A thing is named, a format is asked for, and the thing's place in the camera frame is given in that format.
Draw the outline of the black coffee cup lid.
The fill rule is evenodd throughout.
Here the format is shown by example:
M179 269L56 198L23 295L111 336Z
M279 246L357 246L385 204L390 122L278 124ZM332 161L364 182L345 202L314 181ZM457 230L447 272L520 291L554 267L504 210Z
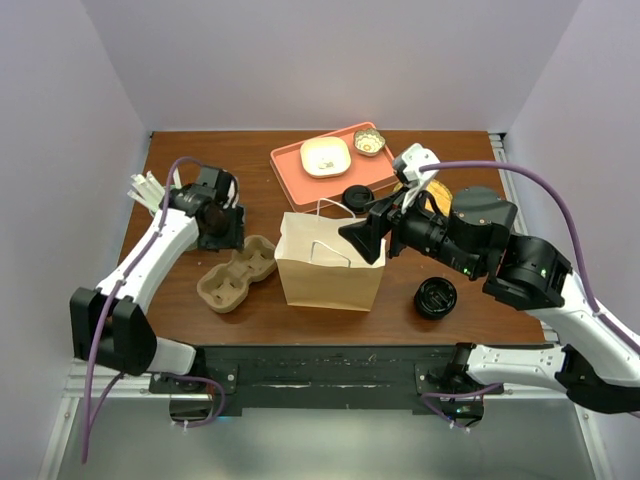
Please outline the black coffee cup lid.
M367 213L374 202L373 191L365 185L352 185L341 196L341 203L355 214Z

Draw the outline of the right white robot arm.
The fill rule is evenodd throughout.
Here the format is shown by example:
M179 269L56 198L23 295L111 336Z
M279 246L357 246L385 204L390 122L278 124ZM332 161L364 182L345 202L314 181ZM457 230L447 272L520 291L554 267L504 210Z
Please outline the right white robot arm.
M367 217L342 226L339 235L367 263L409 247L465 275L482 279L497 302L546 322L560 345L501 348L459 343L437 380L455 397L474 386L505 383L555 390L604 414L639 411L638 342L625 344L629 329L586 298L586 283L548 241L513 232L515 204L486 187L458 192L448 213L420 192L407 208L409 191L376 201Z

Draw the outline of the cardboard cup carrier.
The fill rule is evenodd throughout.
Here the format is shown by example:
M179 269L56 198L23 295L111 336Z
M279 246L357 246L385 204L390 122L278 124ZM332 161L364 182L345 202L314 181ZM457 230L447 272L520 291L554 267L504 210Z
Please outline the cardboard cup carrier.
M241 251L209 270L197 283L199 297L214 312L225 314L247 297L253 283L265 280L276 270L275 245L261 235L245 238Z

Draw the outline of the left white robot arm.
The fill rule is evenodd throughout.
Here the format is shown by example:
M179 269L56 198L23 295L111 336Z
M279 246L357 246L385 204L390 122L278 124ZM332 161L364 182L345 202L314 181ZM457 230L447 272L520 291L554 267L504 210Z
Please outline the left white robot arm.
M156 187L152 197L152 223L127 257L95 288L79 288L71 296L74 356L129 375L171 373L183 391L196 392L207 380L196 348L157 336L147 312L189 248L242 248L245 209L237 179L211 166L201 167L192 183Z

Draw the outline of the brown paper bag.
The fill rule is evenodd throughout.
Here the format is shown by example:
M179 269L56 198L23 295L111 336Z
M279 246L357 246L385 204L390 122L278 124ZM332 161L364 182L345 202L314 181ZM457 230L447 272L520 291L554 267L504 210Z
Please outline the brown paper bag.
M318 211L283 214L274 258L288 305L372 309L386 264L386 240L378 242L374 262L367 263L338 232L360 222L353 212L339 219Z

